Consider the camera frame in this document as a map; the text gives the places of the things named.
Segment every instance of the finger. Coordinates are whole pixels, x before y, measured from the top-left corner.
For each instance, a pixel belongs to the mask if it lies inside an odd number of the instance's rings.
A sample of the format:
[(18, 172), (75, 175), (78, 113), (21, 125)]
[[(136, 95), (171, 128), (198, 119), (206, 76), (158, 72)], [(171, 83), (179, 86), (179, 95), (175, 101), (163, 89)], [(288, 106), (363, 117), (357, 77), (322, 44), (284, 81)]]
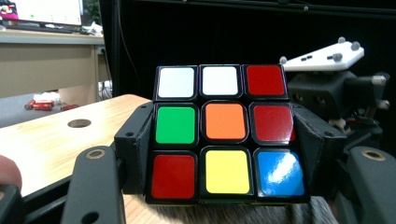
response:
[(0, 155), (0, 185), (22, 188), (22, 177), (17, 164), (11, 159)]

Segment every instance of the colored square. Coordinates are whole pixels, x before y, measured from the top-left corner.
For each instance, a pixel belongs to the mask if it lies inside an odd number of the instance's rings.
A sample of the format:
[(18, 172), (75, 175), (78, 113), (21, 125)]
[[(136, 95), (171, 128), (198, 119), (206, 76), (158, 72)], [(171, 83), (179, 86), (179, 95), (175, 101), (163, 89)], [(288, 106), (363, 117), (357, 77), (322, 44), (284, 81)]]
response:
[(259, 197), (304, 195), (303, 170), (295, 153), (261, 151), (257, 163)]
[(196, 138), (195, 110), (188, 106), (161, 106), (155, 139), (159, 144), (192, 144)]
[(194, 95), (195, 71), (191, 67), (165, 67), (159, 71), (158, 96), (189, 98)]
[(247, 194), (250, 191), (248, 155), (242, 150), (208, 150), (205, 154), (209, 193)]
[(293, 117), (286, 105), (253, 106), (253, 128), (260, 142), (294, 141)]
[(202, 71), (204, 95), (236, 95), (239, 92), (238, 75), (233, 66), (206, 66)]
[(155, 199), (191, 199), (195, 194), (194, 157), (156, 156), (151, 183), (151, 196)]
[(285, 94), (283, 71), (278, 65), (249, 65), (247, 92), (253, 96)]
[(247, 117), (240, 104), (205, 105), (205, 135), (209, 139), (244, 139), (247, 137)]

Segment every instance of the computer screen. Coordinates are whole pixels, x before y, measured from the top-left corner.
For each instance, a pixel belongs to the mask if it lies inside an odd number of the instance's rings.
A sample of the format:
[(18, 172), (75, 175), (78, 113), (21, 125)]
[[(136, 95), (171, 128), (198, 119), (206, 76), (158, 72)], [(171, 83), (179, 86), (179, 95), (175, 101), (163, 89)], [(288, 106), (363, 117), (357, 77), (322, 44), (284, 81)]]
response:
[(4, 21), (81, 25), (81, 0), (0, 0)]

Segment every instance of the desk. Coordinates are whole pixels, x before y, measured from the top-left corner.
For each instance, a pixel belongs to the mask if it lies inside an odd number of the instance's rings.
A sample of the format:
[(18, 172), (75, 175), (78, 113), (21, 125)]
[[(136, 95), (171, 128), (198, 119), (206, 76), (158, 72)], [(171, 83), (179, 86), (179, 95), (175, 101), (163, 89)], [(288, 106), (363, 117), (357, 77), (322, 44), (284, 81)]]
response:
[(0, 97), (60, 90), (68, 104), (97, 102), (104, 45), (101, 36), (0, 31)]
[[(62, 113), (0, 129), (0, 154), (20, 167), (22, 196), (73, 173), (77, 155), (94, 146), (109, 146), (133, 111), (149, 100), (122, 95)], [(89, 119), (85, 128), (70, 128), (74, 119)], [(167, 223), (135, 195), (124, 195), (127, 223)]]

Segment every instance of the dark background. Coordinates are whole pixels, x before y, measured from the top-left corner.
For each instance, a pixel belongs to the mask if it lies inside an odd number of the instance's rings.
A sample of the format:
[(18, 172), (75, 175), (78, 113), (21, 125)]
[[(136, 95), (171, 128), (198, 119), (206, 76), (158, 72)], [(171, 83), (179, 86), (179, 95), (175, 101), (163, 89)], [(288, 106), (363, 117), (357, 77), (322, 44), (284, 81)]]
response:
[[(380, 71), (391, 76), (383, 97), (391, 108), (378, 110), (375, 119), (384, 130), (382, 149), (395, 151), (395, 19), (133, 1), (120, 2), (118, 17), (115, 6), (115, 1), (100, 1), (115, 96), (151, 99), (158, 65), (278, 63), (281, 56), (292, 59), (340, 36), (359, 41), (365, 56), (349, 70), (357, 76)], [(294, 75), (287, 73), (288, 80)]]

